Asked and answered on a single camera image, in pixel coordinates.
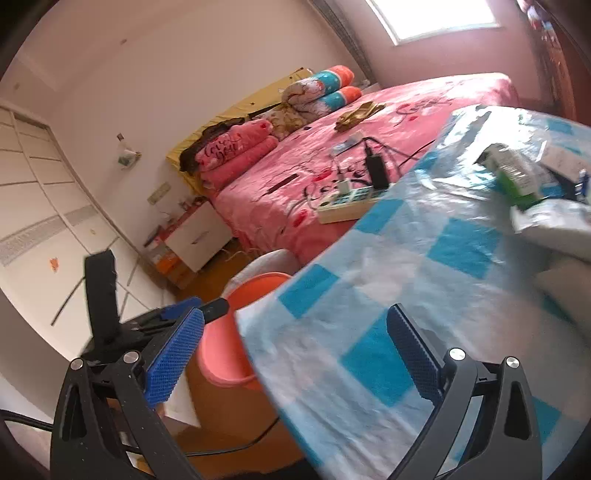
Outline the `orange plastic bucket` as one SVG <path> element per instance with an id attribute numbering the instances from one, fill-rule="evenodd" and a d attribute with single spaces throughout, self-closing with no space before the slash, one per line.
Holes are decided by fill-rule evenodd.
<path id="1" fill-rule="evenodd" d="M 243 347 L 235 313 L 272 293 L 290 278 L 290 275 L 280 272 L 260 274 L 246 280 L 226 296 L 228 313 L 205 326 L 197 349 L 200 372 L 209 383 L 226 389 L 263 390 Z"/>

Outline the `white bedside cabinet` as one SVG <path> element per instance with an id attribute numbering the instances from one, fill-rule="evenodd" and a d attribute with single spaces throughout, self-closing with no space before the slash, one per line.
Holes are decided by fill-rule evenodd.
<path id="1" fill-rule="evenodd" d="M 156 270 L 184 290 L 199 270 L 232 239 L 232 232 L 209 202 L 192 205 L 169 226 L 159 227 L 144 244 Z"/>

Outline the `white sliding wardrobe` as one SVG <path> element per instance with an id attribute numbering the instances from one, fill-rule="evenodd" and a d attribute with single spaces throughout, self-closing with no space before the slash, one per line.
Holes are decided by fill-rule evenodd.
<path id="1" fill-rule="evenodd" d="M 122 321 L 174 303 L 165 280 L 86 194 L 50 129 L 1 110 L 1 290 L 28 325 L 62 357 L 90 340 L 84 259 L 115 257 Z"/>

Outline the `white stool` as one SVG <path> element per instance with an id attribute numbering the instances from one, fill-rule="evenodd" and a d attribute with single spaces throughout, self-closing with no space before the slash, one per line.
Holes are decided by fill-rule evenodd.
<path id="1" fill-rule="evenodd" d="M 280 272 L 288 275 L 294 275 L 301 270 L 301 262 L 298 261 L 297 256 L 287 249 L 280 249 L 263 254 L 256 260 L 253 260 L 246 265 L 242 271 L 239 271 L 226 283 L 221 296 L 225 298 L 233 290 L 238 288 L 249 279 L 258 275 Z"/>

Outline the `yellow headboard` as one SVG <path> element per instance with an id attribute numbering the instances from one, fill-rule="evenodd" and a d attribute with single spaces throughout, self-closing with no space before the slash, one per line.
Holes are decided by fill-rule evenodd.
<path id="1" fill-rule="evenodd" d="M 221 114 L 217 114 L 204 125 L 198 127 L 188 137 L 174 146 L 166 154 L 166 161 L 177 171 L 194 195 L 207 197 L 208 191 L 202 185 L 200 176 L 197 173 L 180 171 L 181 153 L 191 147 L 195 142 L 199 142 L 204 132 L 211 133 L 212 131 L 221 129 L 222 126 L 230 127 L 238 121 L 249 121 L 252 117 L 259 115 L 263 110 L 273 108 L 280 103 L 283 90 L 287 86 L 290 86 L 290 84 L 297 80 L 308 78 L 313 73 L 314 71 L 311 69 L 298 68 L 296 71 L 280 78 L 280 80 L 276 80 L 252 93 L 252 95 L 245 97 L 245 99 L 236 102 Z"/>

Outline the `pink floral bed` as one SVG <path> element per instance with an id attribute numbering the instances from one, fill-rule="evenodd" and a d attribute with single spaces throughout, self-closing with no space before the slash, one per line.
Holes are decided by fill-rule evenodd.
<path id="1" fill-rule="evenodd" d="M 385 103 L 356 125 L 380 154 L 392 181 L 406 174 L 435 142 L 452 113 L 483 104 L 518 107 L 521 99 L 502 73 L 456 75 L 408 83 L 365 95 L 349 105 Z M 298 130 L 219 192 L 213 206 L 245 250 L 287 249 L 308 263 L 339 240 L 351 222 L 321 224 L 317 206 L 337 190 L 339 177 L 363 187 L 370 181 L 363 145 L 332 158 L 348 132 L 335 131 L 335 112 Z"/>

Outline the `blue white checkered tablecloth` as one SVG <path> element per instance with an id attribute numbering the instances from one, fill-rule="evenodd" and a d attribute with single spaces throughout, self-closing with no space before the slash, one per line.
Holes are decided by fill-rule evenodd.
<path id="1" fill-rule="evenodd" d="M 590 420 L 590 349 L 536 286 L 550 252 L 517 236 L 477 162 L 554 141 L 590 156 L 587 126 L 523 109 L 456 111 L 431 150 L 339 241 L 238 312 L 259 382 L 324 479 L 384 479 L 432 412 L 387 332 L 401 304 L 448 347 L 524 366 L 550 478 Z"/>

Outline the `folded pink blanket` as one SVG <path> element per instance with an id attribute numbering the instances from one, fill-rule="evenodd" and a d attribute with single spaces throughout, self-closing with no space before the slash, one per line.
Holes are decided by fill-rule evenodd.
<path id="1" fill-rule="evenodd" d="M 232 126 L 195 155 L 204 188 L 219 191 L 238 179 L 279 144 L 273 124 L 266 119 Z"/>

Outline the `cream power strip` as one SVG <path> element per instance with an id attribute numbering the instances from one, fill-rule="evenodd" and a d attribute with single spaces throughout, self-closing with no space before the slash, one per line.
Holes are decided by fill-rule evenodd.
<path id="1" fill-rule="evenodd" d="M 349 193 L 332 193 L 317 206 L 318 221 L 321 224 L 332 224 L 359 220 L 390 191 L 375 189 L 373 186 L 353 188 Z"/>

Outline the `white tube on bed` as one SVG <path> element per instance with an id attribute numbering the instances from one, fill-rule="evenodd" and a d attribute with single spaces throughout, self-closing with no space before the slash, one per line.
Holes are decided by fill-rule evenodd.
<path id="1" fill-rule="evenodd" d="M 364 138 L 365 136 L 363 135 L 363 131 L 357 131 L 356 133 L 353 133 L 353 135 L 346 138 L 346 140 L 335 144 L 335 146 L 332 146 L 331 149 L 332 158 L 338 157 L 342 153 L 345 153 L 349 149 L 359 145 Z"/>

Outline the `dark box on table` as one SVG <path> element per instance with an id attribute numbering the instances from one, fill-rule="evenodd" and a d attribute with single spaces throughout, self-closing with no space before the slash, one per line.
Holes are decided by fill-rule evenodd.
<path id="1" fill-rule="evenodd" d="M 590 203 L 590 165 L 568 148 L 546 143 L 539 162 L 551 172 L 568 200 Z"/>

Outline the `black power adapter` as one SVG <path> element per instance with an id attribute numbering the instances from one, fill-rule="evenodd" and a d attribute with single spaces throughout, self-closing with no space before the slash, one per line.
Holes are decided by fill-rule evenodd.
<path id="1" fill-rule="evenodd" d="M 374 189 L 387 190 L 390 187 L 390 178 L 383 157 L 379 154 L 367 155 L 365 165 Z"/>

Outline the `rolled colourful quilt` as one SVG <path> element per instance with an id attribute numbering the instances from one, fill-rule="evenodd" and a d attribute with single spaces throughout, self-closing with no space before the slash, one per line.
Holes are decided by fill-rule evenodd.
<path id="1" fill-rule="evenodd" d="M 315 121 L 362 97 L 362 90 L 352 85 L 353 79 L 355 74 L 349 67 L 335 65 L 292 83 L 283 91 L 281 101 L 305 120 Z"/>

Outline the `olive cloth on bed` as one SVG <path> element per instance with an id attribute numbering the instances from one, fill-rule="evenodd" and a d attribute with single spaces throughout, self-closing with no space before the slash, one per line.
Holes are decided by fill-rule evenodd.
<path id="1" fill-rule="evenodd" d="M 345 112 L 339 116 L 339 119 L 335 122 L 335 131 L 345 132 L 351 130 L 356 125 L 381 112 L 384 108 L 386 108 L 385 103 L 370 101 L 360 104 L 355 110 Z"/>

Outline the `window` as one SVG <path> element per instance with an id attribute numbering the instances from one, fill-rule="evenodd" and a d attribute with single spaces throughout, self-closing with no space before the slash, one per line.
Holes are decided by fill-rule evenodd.
<path id="1" fill-rule="evenodd" d="M 367 1 L 367 5 L 394 45 L 448 33 L 499 27 L 487 1 L 377 0 Z"/>

